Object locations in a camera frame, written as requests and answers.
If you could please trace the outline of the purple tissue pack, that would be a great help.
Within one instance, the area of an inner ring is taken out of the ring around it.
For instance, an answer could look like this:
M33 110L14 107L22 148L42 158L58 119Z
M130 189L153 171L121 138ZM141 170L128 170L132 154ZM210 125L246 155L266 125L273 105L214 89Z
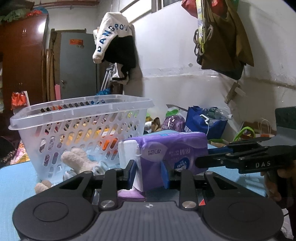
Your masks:
M202 132L158 132L118 143L119 163L126 167L130 160L137 164L133 186L146 192L163 186L161 162L173 169L187 169L194 175L206 168L195 166L195 160L208 154L207 137Z

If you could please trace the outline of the white orange medicine box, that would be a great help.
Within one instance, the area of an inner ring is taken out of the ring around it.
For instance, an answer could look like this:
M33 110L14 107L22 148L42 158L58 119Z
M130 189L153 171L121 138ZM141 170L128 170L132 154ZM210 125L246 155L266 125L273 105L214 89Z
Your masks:
M204 206L206 205L205 199L202 198L202 200L199 202L199 206Z

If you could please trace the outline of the dark purple box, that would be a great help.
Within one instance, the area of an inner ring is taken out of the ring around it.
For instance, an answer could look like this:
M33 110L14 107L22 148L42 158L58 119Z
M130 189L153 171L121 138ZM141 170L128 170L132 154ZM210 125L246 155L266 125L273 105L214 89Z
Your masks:
M119 190L117 194L120 202L125 202L125 201L145 202L146 201L146 197L144 193L139 192L137 189Z

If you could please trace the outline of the blue shopping bag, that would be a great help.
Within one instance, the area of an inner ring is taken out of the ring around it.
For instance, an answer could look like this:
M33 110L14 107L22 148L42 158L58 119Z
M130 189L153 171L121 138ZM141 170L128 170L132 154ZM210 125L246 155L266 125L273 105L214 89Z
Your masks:
M187 117L185 121L185 132L202 132L205 133L207 139L219 139L221 138L227 120L216 120L206 116L209 120L202 117L202 109L199 106L192 106L188 108Z

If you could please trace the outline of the beige plush toy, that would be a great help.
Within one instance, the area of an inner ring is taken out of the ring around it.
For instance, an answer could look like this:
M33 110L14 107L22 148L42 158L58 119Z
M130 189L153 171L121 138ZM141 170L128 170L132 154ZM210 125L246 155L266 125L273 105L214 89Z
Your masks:
M61 155L61 161L70 167L75 174L80 174L85 171L96 171L99 170L99 163L91 161L86 152L81 148L73 148L70 151L65 151ZM53 184L48 180L43 180L35 186L35 193L39 194L49 188Z

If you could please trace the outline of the white plastic basket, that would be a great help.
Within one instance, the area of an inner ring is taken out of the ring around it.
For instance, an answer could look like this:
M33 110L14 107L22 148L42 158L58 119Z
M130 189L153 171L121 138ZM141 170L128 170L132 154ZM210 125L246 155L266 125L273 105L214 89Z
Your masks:
M151 99L129 95L96 95L27 106L10 119L18 131L39 179L62 182L69 167L61 155L81 148L109 168L119 166L118 143L144 133Z

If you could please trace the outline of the purple snack bag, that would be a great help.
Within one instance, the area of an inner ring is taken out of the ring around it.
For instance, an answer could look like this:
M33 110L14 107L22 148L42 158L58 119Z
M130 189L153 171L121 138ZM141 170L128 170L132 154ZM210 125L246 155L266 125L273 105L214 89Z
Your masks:
M165 118L161 125L162 130L172 130L183 132L185 127L185 119L181 115L172 115Z

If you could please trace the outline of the olive hanging bags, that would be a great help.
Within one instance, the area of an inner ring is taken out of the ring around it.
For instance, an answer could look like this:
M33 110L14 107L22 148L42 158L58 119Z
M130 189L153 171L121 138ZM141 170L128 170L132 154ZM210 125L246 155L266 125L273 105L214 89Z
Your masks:
M244 66L254 66L244 25L237 13L239 1L182 1L197 18L194 53L203 70L213 70L239 80Z

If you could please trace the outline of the grey metal door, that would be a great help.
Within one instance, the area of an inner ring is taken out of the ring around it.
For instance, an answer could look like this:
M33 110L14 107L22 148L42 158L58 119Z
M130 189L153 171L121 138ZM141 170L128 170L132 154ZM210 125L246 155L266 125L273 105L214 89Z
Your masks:
M87 33L61 33L60 90L61 98L95 95L97 92L93 36Z

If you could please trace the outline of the orange white hanging bag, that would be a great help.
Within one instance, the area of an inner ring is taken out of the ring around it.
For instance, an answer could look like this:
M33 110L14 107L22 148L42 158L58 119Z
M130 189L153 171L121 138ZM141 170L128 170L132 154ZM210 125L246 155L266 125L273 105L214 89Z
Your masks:
M11 95L11 109L18 109L30 106L27 91L13 92Z

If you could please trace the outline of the white black hanging hoodie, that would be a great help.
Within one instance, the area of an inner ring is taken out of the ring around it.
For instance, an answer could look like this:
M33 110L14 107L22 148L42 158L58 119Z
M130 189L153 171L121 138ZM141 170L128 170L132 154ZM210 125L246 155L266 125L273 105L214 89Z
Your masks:
M93 62L115 64L112 80L126 85L130 71L136 67L134 39L127 18L120 12L107 12L95 37Z

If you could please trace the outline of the red brown wardrobe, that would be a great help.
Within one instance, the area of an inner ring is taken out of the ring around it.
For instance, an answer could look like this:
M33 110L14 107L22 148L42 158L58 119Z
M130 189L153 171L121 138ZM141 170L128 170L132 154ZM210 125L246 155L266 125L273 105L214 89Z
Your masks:
M1 25L4 108L13 92L26 91L30 104L46 100L45 44L48 15L29 16Z

